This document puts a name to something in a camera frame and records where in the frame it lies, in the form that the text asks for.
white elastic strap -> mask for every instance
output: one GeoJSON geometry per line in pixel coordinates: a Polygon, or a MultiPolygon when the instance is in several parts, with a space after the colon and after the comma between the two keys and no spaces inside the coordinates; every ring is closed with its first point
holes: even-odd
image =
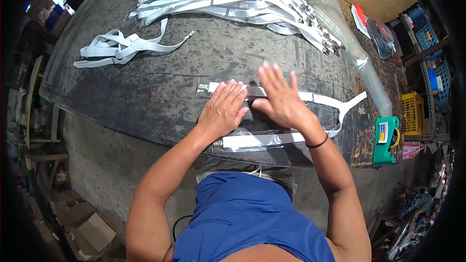
{"type": "MultiPolygon", "coordinates": [[[[338,115],[338,128],[335,130],[330,130],[325,132],[329,135],[330,138],[333,138],[338,135],[341,131],[341,127],[343,125],[343,119],[345,114],[354,106],[356,106],[359,102],[363,99],[367,98],[367,93],[364,91],[363,93],[358,94],[356,97],[351,99],[348,102],[341,102],[339,100],[330,98],[328,96],[318,95],[311,93],[314,97],[315,103],[324,104],[327,106],[331,106],[334,108],[338,108],[340,110],[338,115]]],[[[281,144],[289,144],[289,143],[297,143],[297,142],[304,142],[305,139],[299,132],[293,133],[281,133],[281,134],[265,134],[265,135],[242,135],[242,136],[229,136],[222,138],[222,145],[224,148],[231,148],[234,151],[238,148],[243,147],[260,147],[260,146],[271,146],[271,145],[281,145],[281,144]]]]}
{"type": "Polygon", "coordinates": [[[106,58],[98,61],[78,61],[73,65],[76,68],[96,68],[111,64],[126,64],[129,62],[138,51],[151,50],[157,52],[170,52],[181,46],[190,36],[193,35],[192,31],[189,35],[176,45],[164,46],[159,44],[160,40],[165,34],[167,19],[160,22],[160,37],[150,40],[144,40],[137,34],[132,34],[125,38],[123,33],[119,30],[112,30],[105,35],[97,36],[89,46],[80,50],[83,57],[106,57],[114,56],[113,58],[106,58]]]}
{"type": "Polygon", "coordinates": [[[305,0],[139,0],[137,10],[130,13],[130,17],[138,16],[149,25],[165,14],[183,12],[203,12],[238,22],[266,25],[284,35],[301,33],[322,52],[336,52],[335,44],[341,44],[319,25],[312,7],[305,0]]]}

blue shirt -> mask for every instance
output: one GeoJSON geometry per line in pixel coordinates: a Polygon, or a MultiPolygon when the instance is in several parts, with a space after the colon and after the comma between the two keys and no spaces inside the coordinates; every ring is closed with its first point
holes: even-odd
{"type": "Polygon", "coordinates": [[[216,172],[198,184],[194,216],[177,237],[173,260],[220,261],[260,244],[303,261],[335,261],[323,231],[294,209],[282,185],[242,172],[216,172]]]}

black wristband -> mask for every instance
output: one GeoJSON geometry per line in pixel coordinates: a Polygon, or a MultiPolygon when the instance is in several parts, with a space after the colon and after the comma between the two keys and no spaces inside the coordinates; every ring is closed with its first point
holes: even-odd
{"type": "Polygon", "coordinates": [[[327,134],[327,137],[325,138],[325,140],[323,140],[323,142],[318,144],[318,145],[309,146],[306,142],[305,142],[305,144],[309,149],[315,149],[315,148],[318,148],[318,147],[322,146],[328,139],[329,139],[329,134],[327,134]]]}

electrical cord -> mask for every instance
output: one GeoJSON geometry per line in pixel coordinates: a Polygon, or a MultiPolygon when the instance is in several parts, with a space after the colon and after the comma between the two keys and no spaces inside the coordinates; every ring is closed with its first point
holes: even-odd
{"type": "Polygon", "coordinates": [[[189,218],[189,217],[192,217],[193,215],[190,214],[190,215],[185,215],[185,216],[182,216],[181,218],[177,219],[177,221],[173,224],[173,228],[172,228],[172,234],[173,234],[173,240],[176,242],[176,236],[175,236],[175,227],[176,225],[184,218],[189,218]]]}

blue container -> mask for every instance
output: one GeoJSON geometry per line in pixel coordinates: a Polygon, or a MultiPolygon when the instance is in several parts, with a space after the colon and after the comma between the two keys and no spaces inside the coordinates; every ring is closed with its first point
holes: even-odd
{"type": "Polygon", "coordinates": [[[63,9],[58,4],[55,5],[54,11],[58,14],[58,16],[60,16],[63,13],[63,9]]]}
{"type": "Polygon", "coordinates": [[[443,90],[438,90],[439,94],[434,97],[435,106],[441,113],[445,113],[448,108],[448,98],[450,96],[450,71],[448,69],[447,61],[443,61],[442,65],[437,67],[435,70],[435,76],[440,76],[442,78],[443,90]]]}
{"type": "Polygon", "coordinates": [[[434,69],[428,69],[427,72],[429,73],[429,81],[431,83],[431,89],[436,90],[438,89],[437,85],[437,76],[435,76],[435,71],[434,69]]]}
{"type": "MultiPolygon", "coordinates": [[[[416,35],[416,39],[419,42],[419,45],[421,46],[421,50],[428,49],[439,42],[434,29],[427,20],[427,17],[425,16],[419,4],[417,4],[416,8],[410,10],[407,14],[413,22],[413,32],[416,35]]],[[[428,61],[434,58],[439,58],[442,55],[443,52],[440,49],[435,52],[434,55],[425,57],[425,60],[428,61]]]]}

